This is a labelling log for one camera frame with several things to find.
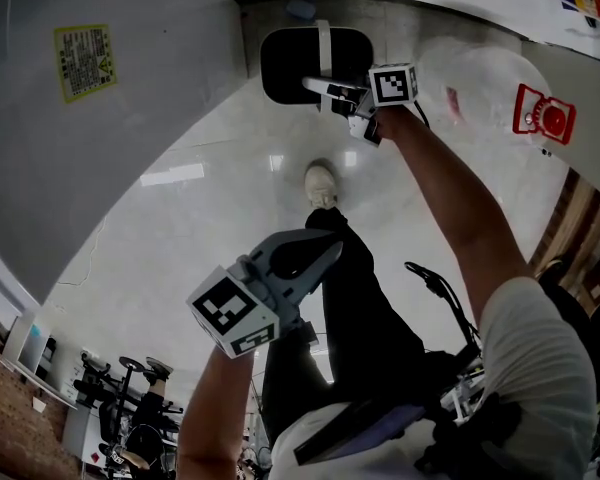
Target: foot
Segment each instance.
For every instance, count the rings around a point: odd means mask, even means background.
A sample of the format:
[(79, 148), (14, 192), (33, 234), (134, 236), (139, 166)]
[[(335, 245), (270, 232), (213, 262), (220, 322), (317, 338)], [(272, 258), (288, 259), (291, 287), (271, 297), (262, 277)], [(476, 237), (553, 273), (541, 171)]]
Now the foot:
[(166, 381), (169, 378), (169, 375), (171, 375), (173, 372), (173, 368), (171, 368), (171, 366), (168, 366), (162, 361), (158, 361), (153, 357), (147, 357), (147, 364), (151, 367), (151, 370), (145, 372), (144, 376), (152, 386), (156, 380)]
[(314, 208), (330, 210), (338, 202), (336, 179), (322, 165), (309, 167), (304, 177), (304, 189)]

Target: brick wall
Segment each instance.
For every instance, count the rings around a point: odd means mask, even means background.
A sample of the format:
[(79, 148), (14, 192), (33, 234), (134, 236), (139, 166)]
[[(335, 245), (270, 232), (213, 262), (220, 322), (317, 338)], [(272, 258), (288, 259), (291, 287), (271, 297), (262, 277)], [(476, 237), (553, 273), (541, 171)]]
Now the brick wall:
[[(46, 402), (33, 410), (34, 396)], [(68, 408), (0, 364), (0, 472), (16, 480), (78, 480), (77, 458), (62, 448)]]

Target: white sneaker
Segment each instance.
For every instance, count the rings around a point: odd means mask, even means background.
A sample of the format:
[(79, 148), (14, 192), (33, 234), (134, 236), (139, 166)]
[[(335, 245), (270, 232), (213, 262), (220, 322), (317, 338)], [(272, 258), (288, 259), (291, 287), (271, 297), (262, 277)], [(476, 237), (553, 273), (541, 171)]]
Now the white sneaker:
[(314, 208), (330, 210), (338, 202), (336, 179), (321, 165), (309, 167), (304, 176), (304, 189)]

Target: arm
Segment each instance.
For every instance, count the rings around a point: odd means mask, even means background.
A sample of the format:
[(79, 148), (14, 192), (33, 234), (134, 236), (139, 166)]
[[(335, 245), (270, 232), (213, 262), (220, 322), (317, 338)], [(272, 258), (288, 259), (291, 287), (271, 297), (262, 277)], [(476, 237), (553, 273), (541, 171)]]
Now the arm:
[(215, 348), (189, 402), (178, 439), (178, 478), (233, 480), (240, 457), (253, 354)]
[(471, 169), (406, 108), (380, 109), (377, 119), (379, 133), (398, 146), (458, 260), (479, 324), (500, 285), (531, 275), (509, 224)]

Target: yellow label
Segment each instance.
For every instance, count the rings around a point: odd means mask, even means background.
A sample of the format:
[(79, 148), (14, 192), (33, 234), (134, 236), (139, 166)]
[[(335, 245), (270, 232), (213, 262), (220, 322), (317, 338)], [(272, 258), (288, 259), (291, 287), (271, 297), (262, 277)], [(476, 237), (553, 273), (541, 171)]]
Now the yellow label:
[(107, 25), (57, 28), (53, 34), (65, 102), (117, 82)]

